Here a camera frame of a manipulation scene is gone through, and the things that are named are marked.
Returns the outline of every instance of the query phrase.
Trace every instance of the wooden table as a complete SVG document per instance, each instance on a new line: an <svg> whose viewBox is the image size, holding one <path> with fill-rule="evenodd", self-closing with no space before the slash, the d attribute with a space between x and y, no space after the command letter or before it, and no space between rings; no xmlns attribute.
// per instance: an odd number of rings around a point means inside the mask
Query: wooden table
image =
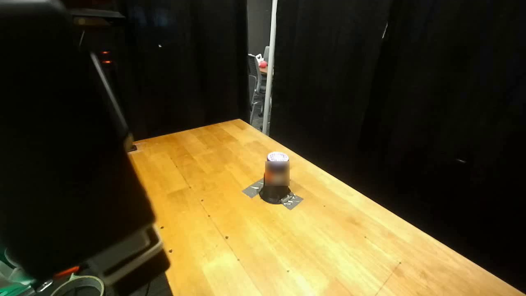
<svg viewBox="0 0 526 296"><path fill-rule="evenodd" d="M241 121L136 147L174 295L522 295ZM272 150L292 211L241 193Z"/></svg>

